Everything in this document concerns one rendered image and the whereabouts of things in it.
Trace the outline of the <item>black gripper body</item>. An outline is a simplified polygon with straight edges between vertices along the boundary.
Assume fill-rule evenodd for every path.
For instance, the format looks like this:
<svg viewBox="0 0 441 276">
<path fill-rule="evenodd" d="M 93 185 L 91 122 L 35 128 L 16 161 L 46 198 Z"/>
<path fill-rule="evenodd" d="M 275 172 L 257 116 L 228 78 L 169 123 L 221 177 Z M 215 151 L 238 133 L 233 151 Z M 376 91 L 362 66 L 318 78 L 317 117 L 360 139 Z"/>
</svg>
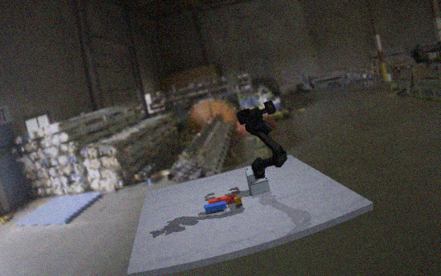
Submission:
<svg viewBox="0 0 441 276">
<path fill-rule="evenodd" d="M 274 103 L 273 103 L 272 100 L 270 101 L 270 103 L 271 103 L 271 106 L 272 106 L 272 108 L 273 108 L 273 113 L 270 113 L 270 114 L 272 115 L 272 114 L 276 113 L 277 110 L 276 110 L 276 108 L 275 108 Z M 250 118 L 251 121 L 252 121 L 252 120 L 253 120 L 253 121 L 258 121 L 259 118 L 263 117 L 262 114 L 264 114 L 264 113 L 266 113 L 266 112 L 267 112 L 266 108 L 264 108 L 264 109 L 260 109 L 259 107 L 252 108 L 252 109 L 250 109 L 250 115 L 249 115 L 249 118 Z M 269 115 L 270 115 L 270 114 L 269 114 Z M 240 125 L 243 125 L 243 124 L 248 123 L 248 121 L 247 121 L 247 122 L 244 122 L 244 120 L 243 120 L 243 118 L 242 118 L 242 116 L 241 116 L 241 114 L 240 114 L 240 111 L 236 113 L 236 116 L 237 116 L 237 118 L 238 118 L 238 120 L 239 120 Z"/>
</svg>

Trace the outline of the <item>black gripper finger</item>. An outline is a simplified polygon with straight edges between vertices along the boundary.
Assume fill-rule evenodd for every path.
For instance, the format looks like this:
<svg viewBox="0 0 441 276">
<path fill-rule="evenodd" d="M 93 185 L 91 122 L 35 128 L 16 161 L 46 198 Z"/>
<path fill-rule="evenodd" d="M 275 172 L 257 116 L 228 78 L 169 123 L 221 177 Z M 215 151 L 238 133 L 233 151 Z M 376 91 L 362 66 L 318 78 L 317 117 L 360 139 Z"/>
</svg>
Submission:
<svg viewBox="0 0 441 276">
<path fill-rule="evenodd" d="M 240 114 L 244 120 L 244 122 L 250 121 L 249 115 L 250 115 L 250 108 L 246 108 L 244 110 L 240 111 Z"/>
<path fill-rule="evenodd" d="M 268 112 L 269 114 L 270 114 L 270 113 L 273 113 L 273 108 L 272 108 L 272 106 L 271 106 L 270 101 L 264 102 L 263 104 L 264 104 L 264 106 L 265 106 L 265 108 L 266 108 L 266 110 L 267 110 L 267 112 Z"/>
</svg>

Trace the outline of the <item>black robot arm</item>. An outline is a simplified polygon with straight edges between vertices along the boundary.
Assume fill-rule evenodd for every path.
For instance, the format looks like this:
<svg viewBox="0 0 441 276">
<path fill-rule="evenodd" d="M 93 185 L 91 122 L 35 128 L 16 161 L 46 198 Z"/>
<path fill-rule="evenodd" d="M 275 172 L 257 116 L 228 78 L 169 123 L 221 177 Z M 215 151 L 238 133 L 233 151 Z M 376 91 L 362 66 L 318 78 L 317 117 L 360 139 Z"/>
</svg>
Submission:
<svg viewBox="0 0 441 276">
<path fill-rule="evenodd" d="M 265 178 L 265 169 L 268 166 L 275 165 L 280 168 L 288 159 L 286 151 L 269 135 L 272 129 L 273 126 L 262 117 L 258 121 L 250 120 L 245 124 L 245 130 L 251 135 L 257 136 L 273 152 L 272 158 L 261 159 L 259 157 L 252 163 L 251 167 L 256 179 Z"/>
</svg>

